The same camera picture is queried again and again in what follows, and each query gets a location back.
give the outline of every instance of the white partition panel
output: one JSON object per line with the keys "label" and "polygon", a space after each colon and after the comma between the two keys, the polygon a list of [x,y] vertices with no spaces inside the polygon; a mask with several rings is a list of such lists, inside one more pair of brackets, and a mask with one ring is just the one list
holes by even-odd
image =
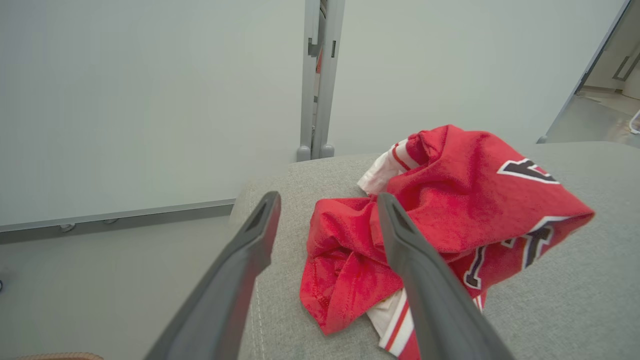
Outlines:
{"label": "white partition panel", "polygon": [[327,142],[336,155],[381,152],[454,124],[534,143],[624,4],[347,0]]}
{"label": "white partition panel", "polygon": [[0,0],[0,231],[224,203],[295,161],[304,22],[296,0]]}

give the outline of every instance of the red fabric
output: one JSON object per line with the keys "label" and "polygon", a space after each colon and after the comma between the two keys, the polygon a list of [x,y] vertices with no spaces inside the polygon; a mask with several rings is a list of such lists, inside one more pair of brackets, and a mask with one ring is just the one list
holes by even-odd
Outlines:
{"label": "red fabric", "polygon": [[[411,135],[406,151],[420,166],[393,177],[387,191],[471,297],[521,271],[594,215],[490,133],[439,127]],[[507,171],[513,167],[524,175]],[[387,265],[375,196],[318,201],[307,252],[300,299],[325,334],[403,287]],[[417,348],[415,335],[401,359],[411,358],[409,347]]]}

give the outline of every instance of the gray fabric seat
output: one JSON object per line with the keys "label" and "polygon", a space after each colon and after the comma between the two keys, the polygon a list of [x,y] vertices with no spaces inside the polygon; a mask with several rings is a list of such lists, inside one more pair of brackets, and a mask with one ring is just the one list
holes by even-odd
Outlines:
{"label": "gray fabric seat", "polygon": [[[640,357],[640,151],[607,142],[520,147],[596,211],[585,228],[488,292],[485,315],[517,359]],[[238,197],[239,226],[270,190],[282,196],[272,264],[258,276],[241,359],[392,359],[366,316],[325,336],[298,293],[309,220],[323,198],[361,197],[356,185],[377,154],[306,161],[256,180]]]}

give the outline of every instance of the gray floor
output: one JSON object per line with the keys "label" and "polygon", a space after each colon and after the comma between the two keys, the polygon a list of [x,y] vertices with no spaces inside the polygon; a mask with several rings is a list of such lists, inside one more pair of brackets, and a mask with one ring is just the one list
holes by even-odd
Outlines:
{"label": "gray floor", "polygon": [[229,241],[229,208],[0,233],[0,359],[141,359]]}
{"label": "gray floor", "polygon": [[631,115],[574,95],[547,132],[547,143],[608,141],[640,148],[640,135],[628,130]]}

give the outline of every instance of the gray cushion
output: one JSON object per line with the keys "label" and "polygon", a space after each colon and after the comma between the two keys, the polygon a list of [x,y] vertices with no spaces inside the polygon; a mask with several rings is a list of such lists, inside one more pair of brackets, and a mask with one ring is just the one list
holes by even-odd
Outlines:
{"label": "gray cushion", "polygon": [[[519,147],[597,215],[524,273],[494,286],[486,316],[518,359],[635,359],[640,353],[635,235],[640,151],[614,143]],[[272,264],[256,280],[241,359],[390,359],[366,317],[324,336],[298,293],[316,201],[364,196],[356,185],[377,155],[290,165],[286,176],[261,179],[237,198],[239,226],[269,190],[282,196]]]}

